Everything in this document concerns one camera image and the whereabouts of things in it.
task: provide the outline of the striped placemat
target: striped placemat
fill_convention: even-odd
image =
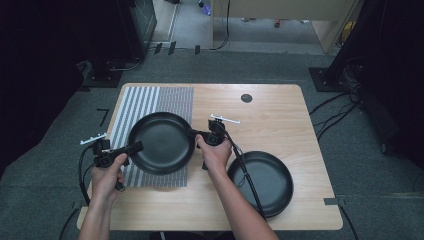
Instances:
[[[191,125],[192,87],[126,87],[116,116],[110,141],[113,149],[127,144],[131,128],[142,117],[154,112],[171,112]],[[130,161],[122,167],[127,187],[186,187],[188,166],[168,175],[153,175]]]

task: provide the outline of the forearm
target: forearm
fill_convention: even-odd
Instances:
[[[108,239],[112,204],[91,201],[78,240]]]
[[[268,223],[246,201],[225,171],[210,171],[209,176],[215,185],[236,239],[278,239]]]

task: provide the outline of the desk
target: desk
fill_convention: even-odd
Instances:
[[[359,0],[231,0],[229,17],[313,20],[312,26],[321,47],[324,53],[329,53],[358,2]],[[211,48],[214,48],[214,18],[225,18],[227,6],[228,0],[211,1]]]
[[[227,131],[244,152],[264,151],[290,170],[294,194],[289,206],[268,220],[274,230],[337,230],[343,225],[337,206],[325,205],[334,198],[327,170],[308,115],[302,91],[297,85],[236,84],[126,84],[121,90],[111,126],[126,87],[193,87],[192,127],[207,130],[211,113],[241,124],[226,123]],[[253,101],[244,103],[243,94]],[[188,186],[181,188],[127,188],[112,210],[112,230],[225,231],[230,225],[218,194],[202,170],[199,149],[188,164]],[[87,208],[83,208],[81,227]]]

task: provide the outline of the person's left hand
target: person's left hand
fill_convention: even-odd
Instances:
[[[118,197],[119,191],[115,189],[116,181],[124,183],[124,175],[121,166],[124,164],[127,154],[123,153],[115,158],[113,164],[108,168],[93,167],[91,180],[93,196],[91,201],[99,201],[106,204],[113,204]]]

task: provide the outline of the black frying pan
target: black frying pan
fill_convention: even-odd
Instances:
[[[190,125],[182,117],[169,112],[156,112],[141,118],[131,129],[128,144],[143,142],[143,151],[131,156],[141,170],[170,174],[180,170],[195,149],[195,139],[188,136]]]
[[[280,159],[266,152],[253,151],[243,155],[265,217],[281,213],[293,196],[293,180],[289,170]],[[231,163],[227,173],[250,205],[258,210],[249,183],[247,179],[243,180],[244,173],[237,159]]]

